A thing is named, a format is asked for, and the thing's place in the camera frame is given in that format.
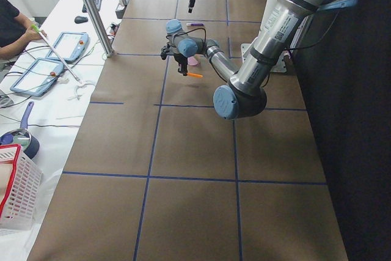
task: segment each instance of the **pink object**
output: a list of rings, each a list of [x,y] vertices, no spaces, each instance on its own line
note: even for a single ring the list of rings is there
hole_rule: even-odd
[[[198,60],[194,56],[188,58],[188,65],[198,65],[198,63]]]

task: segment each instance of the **tablet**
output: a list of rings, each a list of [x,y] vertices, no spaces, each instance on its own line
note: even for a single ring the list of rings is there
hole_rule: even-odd
[[[42,96],[63,70],[64,65],[60,61],[37,58],[11,86],[10,90],[35,97]]]
[[[87,33],[63,32],[54,42],[53,47],[66,62],[76,61],[87,48],[89,37]],[[47,59],[59,61],[56,54],[50,50]]]

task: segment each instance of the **white table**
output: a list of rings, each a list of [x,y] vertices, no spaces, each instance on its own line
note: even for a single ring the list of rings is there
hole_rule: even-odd
[[[115,15],[117,0],[103,0],[100,16],[103,25],[108,26],[113,23],[120,23]],[[106,55],[100,43],[97,43],[98,36],[94,30],[92,22],[89,20],[83,24],[76,24],[74,19],[77,15],[88,16],[82,13],[82,0],[60,0],[42,25],[42,29],[48,34],[49,40],[53,43],[61,32],[86,32],[90,37],[90,42],[86,52],[95,44],[93,53],[83,59],[74,71],[83,80],[97,82],[103,69]],[[27,49],[44,45],[42,41],[31,42]],[[34,57],[45,57],[49,49],[32,50],[30,53]],[[28,54],[21,55],[11,71],[23,72],[34,61]],[[68,78],[68,83],[55,85],[43,97],[30,98],[34,101],[29,124],[37,125],[73,125],[80,126],[82,118],[90,102],[90,96],[94,90],[93,86],[87,86],[78,91],[83,94],[80,100],[68,98],[73,96],[74,88],[77,85],[75,79],[69,72],[64,74]],[[0,89],[5,93],[10,93],[10,86],[16,81],[17,76],[6,76],[0,83]],[[14,103],[25,100],[28,96],[11,95]],[[28,101],[11,108],[0,109],[0,114],[11,119],[20,120]],[[0,134],[19,128],[19,123],[0,116]],[[2,261],[22,261],[26,260],[28,254],[38,235],[50,200],[58,183],[62,169],[70,153],[71,147],[78,133],[78,127],[29,127],[29,131],[38,139],[40,150],[33,161],[43,172],[42,183],[37,198],[34,222],[31,230],[0,235],[0,252]]]

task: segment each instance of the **person's arm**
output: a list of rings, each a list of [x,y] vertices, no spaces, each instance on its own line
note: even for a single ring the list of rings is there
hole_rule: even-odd
[[[34,23],[28,17],[19,13],[19,15],[13,19],[24,26],[26,32],[15,42],[5,47],[0,47],[0,59],[11,59],[21,53],[30,41],[41,39],[41,36],[31,28]]]

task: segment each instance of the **white plastic basket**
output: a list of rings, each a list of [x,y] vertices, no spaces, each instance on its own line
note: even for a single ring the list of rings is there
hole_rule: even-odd
[[[0,164],[11,164],[12,172],[0,199],[2,230],[29,230],[42,171],[22,151],[20,145],[0,146]]]

